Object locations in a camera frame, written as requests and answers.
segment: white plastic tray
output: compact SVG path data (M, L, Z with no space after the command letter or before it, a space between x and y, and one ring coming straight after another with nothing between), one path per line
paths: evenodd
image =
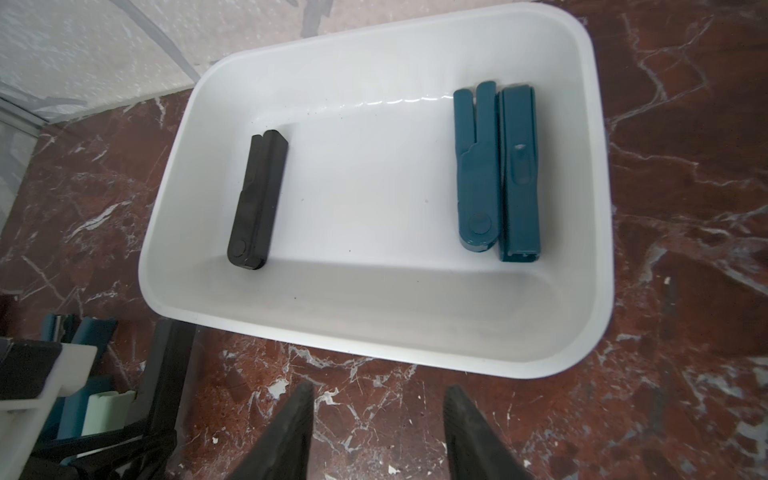
M452 92L536 89L541 259L458 238ZM250 136L289 154L269 261L227 261ZM613 303L598 78L581 24L516 3L232 55L200 80L139 263L153 310L219 329L515 378L574 365Z

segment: folding clip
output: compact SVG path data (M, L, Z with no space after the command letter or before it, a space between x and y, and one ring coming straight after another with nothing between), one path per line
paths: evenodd
M518 85L498 94L502 164L503 262L533 262L541 254L538 229L538 152L533 88Z
M493 246L501 231L496 83L478 85L476 108L472 100L472 92L466 88L453 94L458 234L464 248L483 252Z

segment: tray rim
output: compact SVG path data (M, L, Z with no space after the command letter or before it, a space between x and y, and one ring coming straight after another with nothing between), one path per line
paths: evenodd
M428 25L444 22L454 18L473 18L498 13L532 12L553 19L563 25L574 38L584 75L584 96L587 104L589 141L592 156L592 176L594 180L594 219L598 234L596 235L596 280L595 296L593 298L591 315L582 331L562 350L544 359L528 362L486 359L477 356L467 356L451 353L441 353L431 350L419 350L409 347L386 345L370 341L344 339L328 335L307 333L299 330L276 328L256 323L246 323L239 320L194 312L174 306L168 306L154 295L151 280L147 273L146 249L149 247L157 221L157 212L164 200L168 174L176 161L180 137L189 121L190 106L194 104L197 95L206 82L224 65L238 61L254 52L279 51L287 48L301 48L311 43L320 44L339 41L344 38L354 39L374 31L396 30L413 25ZM560 8L532 2L513 2L485 8L475 8L441 15L414 18L399 22L372 25L348 31L340 31L313 38L304 38L286 43L271 45L263 48L241 51L231 54L217 62L206 71L195 85L190 95L184 115L174 138L168 162L163 173L163 179L157 191L147 232L142 243L138 265L139 287L147 305L156 313L169 318L223 329L244 335L258 336L279 342L292 343L318 349L344 352L356 356L371 356L396 362L407 362L422 366L452 369L465 372L481 373L491 376L501 376L514 379L536 379L551 376L565 371L579 363L600 342L611 320L614 305L614 248L613 225L611 212L610 182L607 164L607 143L603 129L603 110L597 75L597 64L594 57L594 47L586 28L574 16Z

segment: light green plastic item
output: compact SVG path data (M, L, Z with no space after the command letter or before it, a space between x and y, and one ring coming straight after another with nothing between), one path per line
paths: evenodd
M133 390L126 393L102 392L89 396L82 435L122 429L135 397L136 392Z

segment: red marble floor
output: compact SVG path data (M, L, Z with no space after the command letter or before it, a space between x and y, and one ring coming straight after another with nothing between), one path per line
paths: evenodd
M458 383L536 478L765 478L768 3L558 3L600 69L616 305L575 367L511 380L202 329L175 478L225 478L299 382L311 479L446 478ZM0 239L10 333L50 311L116 316L102 368L135 387L157 316L137 262L189 93L48 127Z

